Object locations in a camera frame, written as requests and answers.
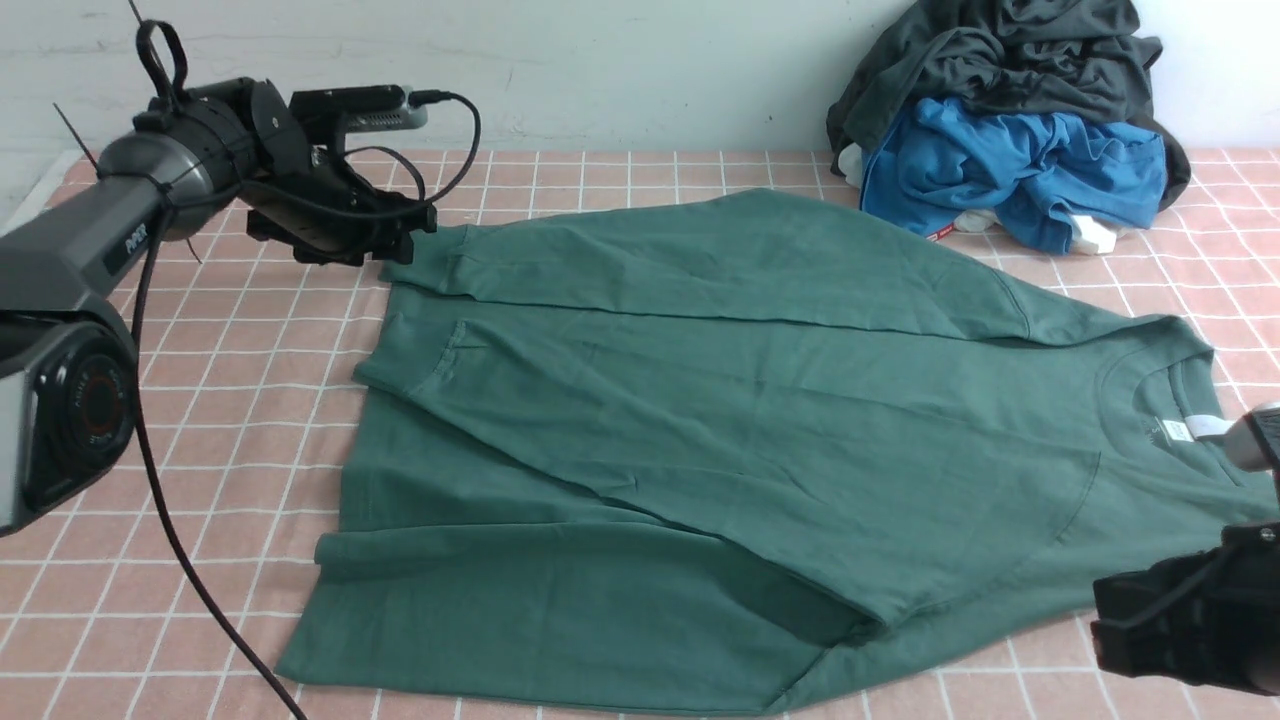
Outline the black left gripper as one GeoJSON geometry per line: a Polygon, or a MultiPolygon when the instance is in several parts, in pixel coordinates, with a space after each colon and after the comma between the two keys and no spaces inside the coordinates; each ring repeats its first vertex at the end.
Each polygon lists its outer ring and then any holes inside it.
{"type": "Polygon", "coordinates": [[[428,192],[408,199],[374,187],[348,163],[352,133],[315,143],[288,102],[266,81],[187,88],[179,78],[155,79],[134,133],[173,138],[192,158],[172,176],[140,170],[159,191],[160,205],[141,223],[136,246],[174,237],[186,211],[216,211],[241,200],[251,209],[248,234],[289,246],[298,263],[410,264],[415,234],[436,228],[428,192]]]}

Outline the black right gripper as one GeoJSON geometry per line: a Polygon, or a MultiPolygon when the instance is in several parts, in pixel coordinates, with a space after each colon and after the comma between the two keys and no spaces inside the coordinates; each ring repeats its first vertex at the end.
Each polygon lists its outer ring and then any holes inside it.
{"type": "Polygon", "coordinates": [[[1217,548],[1094,582],[1100,670],[1277,696],[1277,529],[1226,527],[1217,548]]]}

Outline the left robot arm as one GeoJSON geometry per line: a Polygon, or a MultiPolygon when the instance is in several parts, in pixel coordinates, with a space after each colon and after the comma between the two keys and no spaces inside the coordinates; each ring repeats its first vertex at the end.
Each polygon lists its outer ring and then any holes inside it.
{"type": "Polygon", "coordinates": [[[374,188],[351,133],[422,128],[429,91],[301,91],[248,78],[160,79],[87,190],[3,237],[1,525],[9,536],[102,478],[137,424],[140,343],[110,293],[161,242],[193,237],[230,202],[248,236],[302,264],[410,263],[436,211],[374,188]]]}

